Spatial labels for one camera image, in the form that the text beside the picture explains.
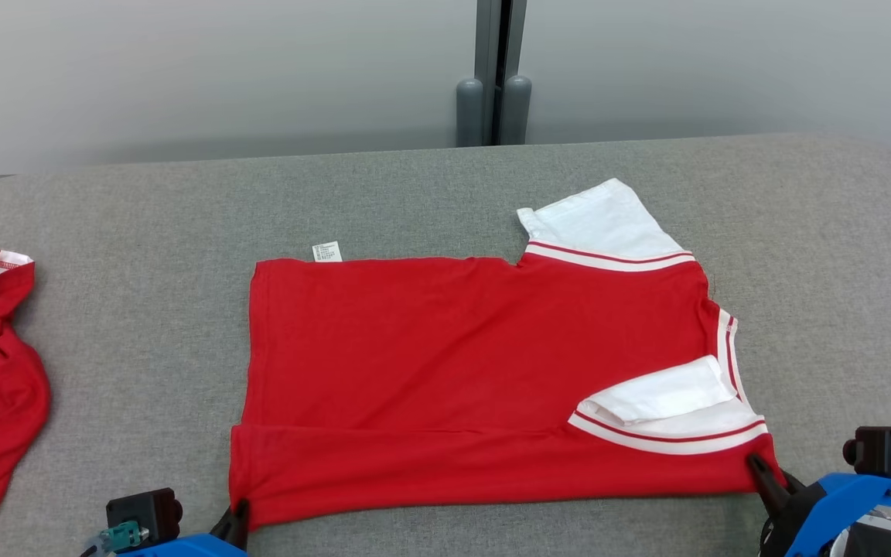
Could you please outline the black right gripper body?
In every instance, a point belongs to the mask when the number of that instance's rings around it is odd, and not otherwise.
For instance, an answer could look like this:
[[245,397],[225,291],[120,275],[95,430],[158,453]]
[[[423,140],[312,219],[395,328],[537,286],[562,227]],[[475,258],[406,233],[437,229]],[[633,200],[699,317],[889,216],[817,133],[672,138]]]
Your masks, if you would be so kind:
[[788,480],[789,501],[780,514],[768,514],[760,535],[760,557],[798,557],[790,548],[821,499],[819,483],[802,484],[792,476]]

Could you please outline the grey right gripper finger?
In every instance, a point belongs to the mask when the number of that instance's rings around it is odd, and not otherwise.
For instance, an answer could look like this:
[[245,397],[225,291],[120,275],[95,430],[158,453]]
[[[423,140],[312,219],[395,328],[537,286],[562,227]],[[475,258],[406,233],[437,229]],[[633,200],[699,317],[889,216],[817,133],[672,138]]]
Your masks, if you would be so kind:
[[790,493],[782,480],[777,478],[779,469],[772,469],[761,455],[747,456],[747,469],[752,476],[754,489],[763,502],[767,514],[780,514],[789,501]]

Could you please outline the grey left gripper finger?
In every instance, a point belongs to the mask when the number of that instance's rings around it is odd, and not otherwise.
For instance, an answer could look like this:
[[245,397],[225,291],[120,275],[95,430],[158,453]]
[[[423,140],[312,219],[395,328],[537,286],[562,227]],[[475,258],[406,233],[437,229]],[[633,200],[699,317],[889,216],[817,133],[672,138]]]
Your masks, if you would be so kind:
[[247,498],[241,498],[228,508],[210,530],[210,535],[243,552],[248,549],[249,534],[250,501]]

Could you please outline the red jersey shirt white sleeves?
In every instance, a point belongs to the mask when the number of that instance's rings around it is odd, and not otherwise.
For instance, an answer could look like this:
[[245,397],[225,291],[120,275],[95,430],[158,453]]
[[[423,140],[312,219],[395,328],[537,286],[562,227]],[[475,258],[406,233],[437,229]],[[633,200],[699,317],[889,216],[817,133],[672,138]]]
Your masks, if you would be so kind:
[[229,491],[251,529],[411,505],[753,491],[738,321],[610,179],[517,212],[519,261],[257,264]]

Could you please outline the grey partition joining post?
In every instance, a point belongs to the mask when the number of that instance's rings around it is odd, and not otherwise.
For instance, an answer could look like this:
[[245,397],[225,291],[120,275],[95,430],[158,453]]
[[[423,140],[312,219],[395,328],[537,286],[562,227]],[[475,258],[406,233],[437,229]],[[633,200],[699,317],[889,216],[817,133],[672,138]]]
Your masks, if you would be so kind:
[[456,85],[456,145],[523,145],[533,82],[520,73],[527,0],[476,0],[473,77]]

